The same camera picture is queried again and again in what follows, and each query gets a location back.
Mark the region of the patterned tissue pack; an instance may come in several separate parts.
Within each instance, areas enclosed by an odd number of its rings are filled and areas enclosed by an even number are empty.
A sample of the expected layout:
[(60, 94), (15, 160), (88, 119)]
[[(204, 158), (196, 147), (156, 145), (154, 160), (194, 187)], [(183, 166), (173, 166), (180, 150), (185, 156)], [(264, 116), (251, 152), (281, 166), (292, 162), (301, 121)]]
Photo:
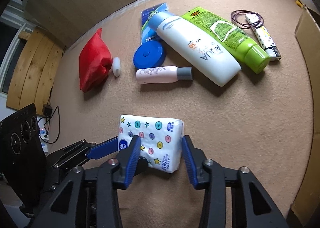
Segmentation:
[(127, 148), (135, 135), (141, 139), (140, 156), (148, 160), (150, 168), (166, 173), (178, 170), (184, 136), (182, 120), (121, 115), (118, 150)]

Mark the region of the small white bottle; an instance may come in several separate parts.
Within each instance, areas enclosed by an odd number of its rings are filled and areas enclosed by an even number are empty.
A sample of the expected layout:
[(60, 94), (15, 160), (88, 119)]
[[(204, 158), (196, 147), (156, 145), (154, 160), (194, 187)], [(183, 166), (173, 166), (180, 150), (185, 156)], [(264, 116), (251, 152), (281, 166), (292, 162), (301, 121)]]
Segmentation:
[(121, 62), (119, 57), (114, 57), (113, 59), (112, 72), (115, 77), (119, 77), (121, 74)]

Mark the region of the pink bottle grey cap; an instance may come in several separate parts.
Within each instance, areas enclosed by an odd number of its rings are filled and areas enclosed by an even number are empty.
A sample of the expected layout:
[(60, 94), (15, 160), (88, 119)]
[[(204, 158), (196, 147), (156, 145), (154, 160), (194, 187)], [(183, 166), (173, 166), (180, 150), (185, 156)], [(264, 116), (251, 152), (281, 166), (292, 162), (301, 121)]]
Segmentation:
[(136, 71), (139, 84), (174, 83), (179, 80), (193, 80), (192, 67), (161, 66)]

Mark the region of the red fabric pouch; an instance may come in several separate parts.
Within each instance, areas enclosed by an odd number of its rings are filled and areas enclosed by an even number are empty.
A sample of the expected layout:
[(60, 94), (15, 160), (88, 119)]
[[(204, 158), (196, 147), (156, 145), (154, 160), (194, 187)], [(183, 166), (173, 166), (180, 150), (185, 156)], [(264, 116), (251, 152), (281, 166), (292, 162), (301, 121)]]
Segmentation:
[(113, 58), (101, 39), (102, 28), (86, 43), (79, 56), (79, 88), (86, 93), (101, 84), (111, 69)]

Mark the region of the white sunscreen bottle blue cap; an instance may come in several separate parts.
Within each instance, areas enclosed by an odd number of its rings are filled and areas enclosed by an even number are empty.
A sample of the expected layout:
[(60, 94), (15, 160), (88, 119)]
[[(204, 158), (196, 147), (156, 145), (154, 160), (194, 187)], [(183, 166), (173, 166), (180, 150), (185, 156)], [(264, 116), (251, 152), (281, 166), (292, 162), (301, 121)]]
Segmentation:
[(217, 40), (178, 15), (153, 13), (149, 28), (218, 86), (226, 85), (241, 71), (240, 64)]

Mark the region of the green tube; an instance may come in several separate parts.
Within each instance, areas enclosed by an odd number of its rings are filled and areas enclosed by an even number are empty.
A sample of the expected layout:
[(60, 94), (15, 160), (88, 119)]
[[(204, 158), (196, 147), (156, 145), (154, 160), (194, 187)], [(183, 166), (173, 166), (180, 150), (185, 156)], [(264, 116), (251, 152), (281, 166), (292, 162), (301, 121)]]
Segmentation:
[(199, 27), (217, 40), (236, 60), (247, 65), (254, 73), (261, 73), (270, 56), (242, 29), (222, 17), (195, 7), (182, 18)]

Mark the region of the pine wood plank panel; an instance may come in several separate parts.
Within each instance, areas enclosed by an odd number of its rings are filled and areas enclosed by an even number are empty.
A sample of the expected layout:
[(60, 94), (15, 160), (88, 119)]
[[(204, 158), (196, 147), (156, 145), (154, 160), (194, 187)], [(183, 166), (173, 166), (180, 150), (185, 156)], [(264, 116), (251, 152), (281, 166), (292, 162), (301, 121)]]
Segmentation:
[(20, 33), (26, 40), (10, 81), (6, 106), (19, 110), (35, 104), (36, 113), (43, 115), (49, 103), (50, 91), (63, 54), (63, 47), (44, 29)]

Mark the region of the blue round container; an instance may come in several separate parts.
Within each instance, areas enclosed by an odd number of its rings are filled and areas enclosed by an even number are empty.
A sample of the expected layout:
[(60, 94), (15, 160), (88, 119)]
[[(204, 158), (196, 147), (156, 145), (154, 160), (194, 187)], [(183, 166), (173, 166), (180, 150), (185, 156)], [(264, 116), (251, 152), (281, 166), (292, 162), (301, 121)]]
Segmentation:
[(133, 55), (136, 69), (160, 67), (166, 58), (165, 49), (159, 41), (148, 41), (140, 45)]

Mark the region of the patterned lighter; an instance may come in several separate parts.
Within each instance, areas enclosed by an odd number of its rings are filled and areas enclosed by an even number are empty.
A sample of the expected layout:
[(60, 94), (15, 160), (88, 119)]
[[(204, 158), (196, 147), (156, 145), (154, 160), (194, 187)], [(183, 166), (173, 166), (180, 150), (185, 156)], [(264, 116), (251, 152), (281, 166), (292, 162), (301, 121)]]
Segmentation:
[(281, 54), (266, 27), (263, 25), (260, 28), (252, 30), (255, 33), (262, 49), (269, 55), (270, 61), (274, 62), (276, 60), (280, 60)]

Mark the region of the purple hair band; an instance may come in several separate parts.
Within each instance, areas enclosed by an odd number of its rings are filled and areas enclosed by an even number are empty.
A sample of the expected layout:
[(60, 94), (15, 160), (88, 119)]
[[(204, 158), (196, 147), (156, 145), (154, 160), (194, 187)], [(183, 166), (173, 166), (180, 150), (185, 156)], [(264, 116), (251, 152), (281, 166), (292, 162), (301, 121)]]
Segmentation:
[(264, 25), (264, 18), (257, 12), (235, 10), (231, 13), (231, 22), (240, 29), (257, 29)]

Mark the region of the white wall power strip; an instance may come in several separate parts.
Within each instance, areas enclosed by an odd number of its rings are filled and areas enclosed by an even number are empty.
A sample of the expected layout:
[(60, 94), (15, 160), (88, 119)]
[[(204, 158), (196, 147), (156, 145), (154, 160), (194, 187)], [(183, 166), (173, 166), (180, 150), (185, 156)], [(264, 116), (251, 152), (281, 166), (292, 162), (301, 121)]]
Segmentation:
[(45, 155), (48, 154), (49, 150), (48, 150), (48, 145), (49, 145), (49, 136), (47, 131), (44, 128), (44, 124), (46, 123), (47, 119), (45, 117), (37, 117), (37, 123), (39, 125), (39, 130), (40, 130), (40, 142), (41, 142), (41, 146), (43, 149), (43, 152)]

